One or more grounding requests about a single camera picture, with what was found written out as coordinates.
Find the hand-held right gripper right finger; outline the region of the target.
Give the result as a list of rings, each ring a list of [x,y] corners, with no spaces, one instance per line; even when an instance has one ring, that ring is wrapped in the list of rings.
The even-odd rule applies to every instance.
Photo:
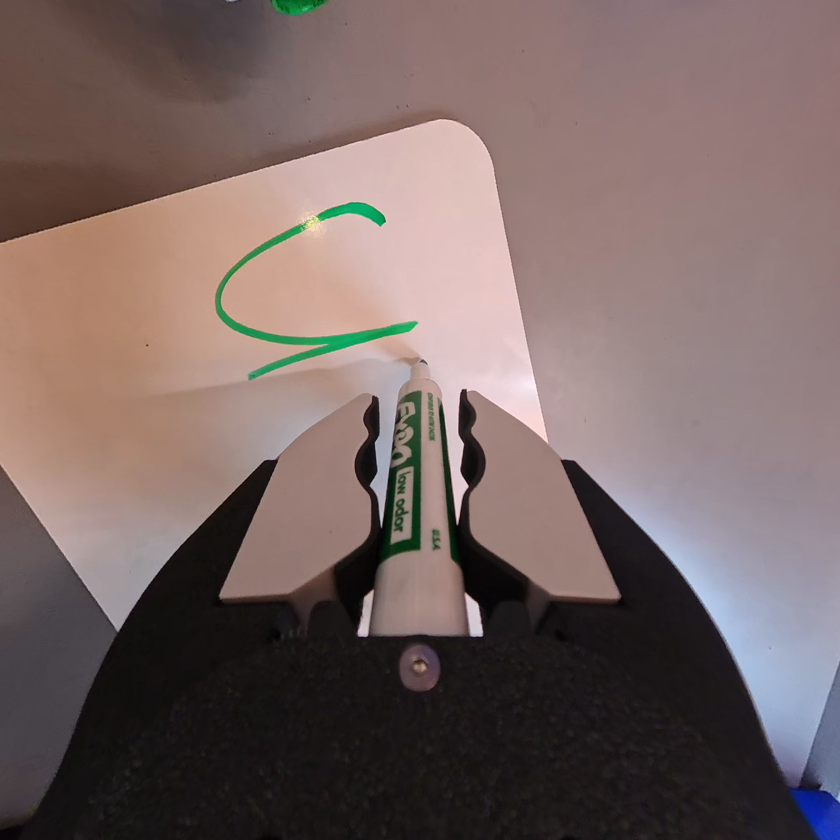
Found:
[[[614,605],[621,594],[562,458],[477,391],[459,398],[458,540],[467,594],[483,613],[518,602]]]

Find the green dry-erase marker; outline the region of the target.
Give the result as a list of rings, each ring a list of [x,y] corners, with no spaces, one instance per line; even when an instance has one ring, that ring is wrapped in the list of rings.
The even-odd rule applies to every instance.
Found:
[[[443,393],[425,360],[401,387],[369,635],[468,636]]]

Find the white whiteboard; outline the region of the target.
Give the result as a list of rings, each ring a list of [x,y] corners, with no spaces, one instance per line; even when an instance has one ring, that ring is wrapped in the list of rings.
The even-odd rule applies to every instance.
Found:
[[[547,437],[490,153],[435,120],[2,244],[2,467],[120,628],[264,460],[408,361]]]

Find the blue plastic bin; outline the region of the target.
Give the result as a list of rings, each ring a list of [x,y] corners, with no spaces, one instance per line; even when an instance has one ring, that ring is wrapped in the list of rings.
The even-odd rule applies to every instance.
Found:
[[[827,791],[791,789],[806,821],[819,839],[839,839],[839,801]]]

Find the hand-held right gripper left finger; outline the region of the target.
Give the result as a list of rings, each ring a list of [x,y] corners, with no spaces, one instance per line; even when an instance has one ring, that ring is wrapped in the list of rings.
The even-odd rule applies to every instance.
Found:
[[[382,535],[371,488],[379,433],[379,400],[363,393],[280,453],[220,591],[222,602],[362,607],[374,586]]]

